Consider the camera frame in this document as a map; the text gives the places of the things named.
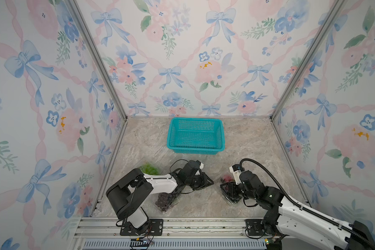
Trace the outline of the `teal plastic basket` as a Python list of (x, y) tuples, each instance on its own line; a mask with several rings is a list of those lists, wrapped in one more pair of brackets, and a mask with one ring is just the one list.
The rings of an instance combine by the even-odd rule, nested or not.
[(216, 155), (225, 150), (223, 122), (208, 118), (173, 118), (167, 147), (180, 154)]

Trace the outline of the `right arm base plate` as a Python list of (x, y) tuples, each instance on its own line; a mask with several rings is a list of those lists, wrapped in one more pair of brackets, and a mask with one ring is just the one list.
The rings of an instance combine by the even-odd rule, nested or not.
[(276, 237), (281, 233), (266, 228), (262, 219), (245, 219), (245, 235), (253, 238), (259, 237)]

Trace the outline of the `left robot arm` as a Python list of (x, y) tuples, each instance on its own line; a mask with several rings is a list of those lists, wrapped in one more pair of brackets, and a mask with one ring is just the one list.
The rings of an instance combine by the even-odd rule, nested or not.
[(198, 160), (186, 160), (182, 168), (177, 168), (163, 176), (143, 173), (135, 168), (118, 180), (106, 191), (106, 196), (117, 216), (123, 222), (122, 228), (131, 227), (141, 235), (153, 224), (142, 208), (151, 195), (167, 195), (165, 208), (181, 194), (185, 187), (192, 192), (205, 189), (214, 181), (203, 172), (204, 164)]

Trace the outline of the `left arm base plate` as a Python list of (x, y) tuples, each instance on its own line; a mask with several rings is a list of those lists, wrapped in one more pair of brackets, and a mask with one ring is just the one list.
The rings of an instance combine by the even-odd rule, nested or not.
[(123, 220), (120, 226), (121, 236), (161, 236), (164, 229), (163, 219), (148, 219), (141, 227), (136, 228), (131, 222)]

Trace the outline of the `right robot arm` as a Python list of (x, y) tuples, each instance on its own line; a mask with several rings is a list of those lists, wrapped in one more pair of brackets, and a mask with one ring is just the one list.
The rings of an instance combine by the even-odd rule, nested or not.
[(224, 196), (230, 200), (254, 200), (266, 210), (260, 228), (264, 235), (292, 236), (322, 250), (375, 250), (368, 227), (330, 217), (264, 185), (257, 175), (230, 168), (233, 181), (226, 182)]

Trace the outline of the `clear plastic clamshell container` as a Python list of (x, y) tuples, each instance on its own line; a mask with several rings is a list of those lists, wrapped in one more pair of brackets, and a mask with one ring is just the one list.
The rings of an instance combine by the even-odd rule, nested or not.
[(138, 162), (137, 167), (147, 175), (152, 176), (160, 176), (161, 175), (161, 168), (160, 166), (149, 159), (142, 159)]

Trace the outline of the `dark purple grape bunch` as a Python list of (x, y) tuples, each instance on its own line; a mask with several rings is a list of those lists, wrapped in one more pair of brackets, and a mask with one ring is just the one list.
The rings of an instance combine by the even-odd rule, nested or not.
[(167, 212), (177, 199), (176, 193), (159, 193), (155, 205), (161, 212)]

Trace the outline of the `green grape bunch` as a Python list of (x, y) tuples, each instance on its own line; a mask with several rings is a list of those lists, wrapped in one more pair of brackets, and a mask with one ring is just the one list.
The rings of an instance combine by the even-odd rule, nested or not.
[(159, 176), (160, 175), (160, 170), (153, 166), (150, 163), (145, 163), (140, 166), (140, 170), (147, 175), (152, 175), (152, 176)]

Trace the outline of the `aluminium front rail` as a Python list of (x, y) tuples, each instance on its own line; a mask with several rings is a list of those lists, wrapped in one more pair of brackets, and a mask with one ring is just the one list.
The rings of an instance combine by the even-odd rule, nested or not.
[(70, 250), (276, 250), (345, 248), (344, 237), (331, 226), (306, 227), (282, 217), (275, 236), (256, 231), (244, 218), (165, 218), (162, 234), (144, 238), (122, 236), (114, 217), (82, 219), (69, 246)]

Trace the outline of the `red grape bunch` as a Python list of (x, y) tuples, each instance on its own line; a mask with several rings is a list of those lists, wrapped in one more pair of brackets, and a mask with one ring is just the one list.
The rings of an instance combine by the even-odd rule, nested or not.
[(221, 177), (222, 183), (228, 183), (228, 182), (233, 182), (233, 181), (234, 181), (234, 177), (231, 174), (225, 174)]

